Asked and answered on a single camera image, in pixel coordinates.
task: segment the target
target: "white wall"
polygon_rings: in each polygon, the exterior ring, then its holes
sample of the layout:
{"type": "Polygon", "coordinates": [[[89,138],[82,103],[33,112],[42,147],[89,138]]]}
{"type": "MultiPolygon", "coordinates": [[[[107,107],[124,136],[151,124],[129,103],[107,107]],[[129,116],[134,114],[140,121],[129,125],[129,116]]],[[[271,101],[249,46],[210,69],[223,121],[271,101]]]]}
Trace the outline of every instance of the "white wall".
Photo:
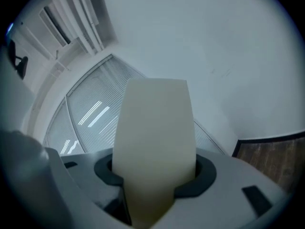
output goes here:
{"type": "Polygon", "coordinates": [[[34,95],[14,70],[5,47],[0,48],[0,130],[24,132],[34,95]]]}
{"type": "Polygon", "coordinates": [[[248,139],[305,130],[304,45],[275,0],[105,3],[117,53],[149,77],[186,79],[209,132],[233,136],[231,126],[248,139]]]}
{"type": "Polygon", "coordinates": [[[55,55],[55,51],[61,46],[39,17],[41,10],[50,3],[51,0],[30,0],[15,19],[10,33],[10,37],[16,43],[16,55],[27,56],[29,59],[23,82],[35,95],[54,63],[49,61],[48,52],[33,38],[26,27],[47,50],[55,55]]]}
{"type": "MultiPolygon", "coordinates": [[[[113,43],[109,45],[105,50],[96,54],[94,57],[89,55],[81,56],[76,58],[70,65],[71,71],[64,71],[55,84],[51,87],[46,98],[41,106],[41,110],[37,117],[33,137],[38,141],[43,142],[43,138],[46,134],[48,125],[63,98],[68,93],[68,91],[77,83],[77,81],[95,64],[101,61],[103,58],[107,57],[109,54],[114,54],[120,59],[124,60],[131,67],[137,69],[139,68],[139,62],[137,58],[130,57],[125,54],[119,44],[113,43]]],[[[195,96],[191,98],[193,115],[199,123],[205,125],[205,131],[210,135],[210,137],[223,149],[224,152],[232,154],[234,147],[237,142],[236,135],[232,132],[226,117],[223,115],[222,111],[217,108],[217,105],[212,99],[204,104],[206,111],[200,111],[200,109],[195,111],[195,107],[198,106],[197,99],[195,96]]]]}

